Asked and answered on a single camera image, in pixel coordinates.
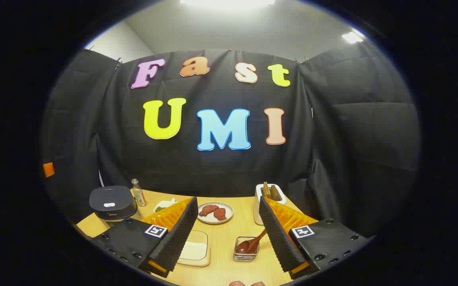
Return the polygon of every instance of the white toaster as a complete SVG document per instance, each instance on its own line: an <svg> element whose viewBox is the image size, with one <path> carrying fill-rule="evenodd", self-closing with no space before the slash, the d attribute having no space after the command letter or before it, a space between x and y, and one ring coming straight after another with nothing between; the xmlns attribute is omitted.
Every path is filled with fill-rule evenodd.
<svg viewBox="0 0 458 286"><path fill-rule="evenodd" d="M280 198L282 200L278 201L278 203L282 203L283 205L285 205L285 201L286 201L285 195L282 192L282 190L280 189L280 187L275 184L268 184L268 188L271 188L271 186L275 186L275 188L277 188L278 190L278 193L280 194ZM254 221L260 225L262 225L262 219L260 218L260 215L259 215L259 202L260 202L260 198L262 197L261 188L264 188L264 184L259 184L256 186L256 197L254 198Z"/></svg>

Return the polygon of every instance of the pink letter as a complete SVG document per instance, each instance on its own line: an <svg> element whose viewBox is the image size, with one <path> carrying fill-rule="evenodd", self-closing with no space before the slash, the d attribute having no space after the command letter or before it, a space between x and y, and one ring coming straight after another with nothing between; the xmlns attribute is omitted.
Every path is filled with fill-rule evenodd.
<svg viewBox="0 0 458 286"><path fill-rule="evenodd" d="M156 65L165 65L165 60L161 58L160 60L152 60L151 62L139 64L139 71L137 72L135 82L132 84L131 87L133 89L136 89L148 85L149 81L147 81L147 75L149 75L149 79L152 79L157 74L158 67Z"/></svg>
<svg viewBox="0 0 458 286"><path fill-rule="evenodd" d="M266 138L268 145L280 145L285 143L285 137L282 135L282 114L281 108L266 108L264 113L268 116L268 126L270 135Z"/></svg>

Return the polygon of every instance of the hand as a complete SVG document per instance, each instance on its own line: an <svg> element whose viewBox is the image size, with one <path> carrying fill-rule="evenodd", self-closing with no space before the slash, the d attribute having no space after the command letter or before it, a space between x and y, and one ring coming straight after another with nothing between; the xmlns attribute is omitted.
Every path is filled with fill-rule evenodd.
<svg viewBox="0 0 458 286"><path fill-rule="evenodd" d="M233 281L231 283L229 283L229 286L245 286L245 284L243 284L241 281ZM262 283L261 281L259 282L256 282L250 286L265 286L264 283Z"/></svg>

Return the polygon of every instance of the yellow letter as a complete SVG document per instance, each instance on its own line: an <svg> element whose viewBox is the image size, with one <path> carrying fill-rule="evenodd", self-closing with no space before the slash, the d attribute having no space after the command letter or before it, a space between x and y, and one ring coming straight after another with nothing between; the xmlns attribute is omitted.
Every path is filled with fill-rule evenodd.
<svg viewBox="0 0 458 286"><path fill-rule="evenodd" d="M167 101L171 106L171 123L169 127L158 127L158 109L163 105L161 100L151 100L142 105L144 113L144 132L153 139L169 139L176 135L181 126L181 108L187 102L184 98L173 98Z"/></svg>
<svg viewBox="0 0 458 286"><path fill-rule="evenodd" d="M237 73L234 75L236 76L236 79L242 83L255 83L258 81L258 75L254 73L254 71L256 71L256 67L252 64L237 63L236 71Z"/></svg>
<svg viewBox="0 0 458 286"><path fill-rule="evenodd" d="M210 71L208 59L203 56L189 58L183 63L184 67L180 70L181 76L200 75Z"/></svg>
<svg viewBox="0 0 458 286"><path fill-rule="evenodd" d="M269 66L268 69L271 71L271 78L273 83L280 85L281 87L288 87L291 82L284 79L284 74L289 74L289 70L283 69L282 65L276 64Z"/></svg>

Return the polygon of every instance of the orange tape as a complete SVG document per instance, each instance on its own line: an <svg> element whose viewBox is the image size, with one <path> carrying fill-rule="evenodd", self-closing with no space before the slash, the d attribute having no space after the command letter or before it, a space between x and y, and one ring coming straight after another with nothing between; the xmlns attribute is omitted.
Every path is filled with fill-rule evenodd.
<svg viewBox="0 0 458 286"><path fill-rule="evenodd" d="M300 264L300 266L298 266L298 267L294 268L293 270L291 270L291 273L296 274L296 273L302 271L303 269L307 268L307 266L309 266L309 263L307 261L305 261L302 264Z"/></svg>
<svg viewBox="0 0 458 286"><path fill-rule="evenodd" d="M44 164L43 165L43 171L45 172L45 177L46 178L49 178L53 174L56 174L56 172L54 172L54 166L52 165L52 162Z"/></svg>
<svg viewBox="0 0 458 286"><path fill-rule="evenodd" d="M162 266L158 265L158 263L154 262L153 260L149 260L148 264L155 267L156 269L162 271L163 273L167 272L167 269L163 268Z"/></svg>

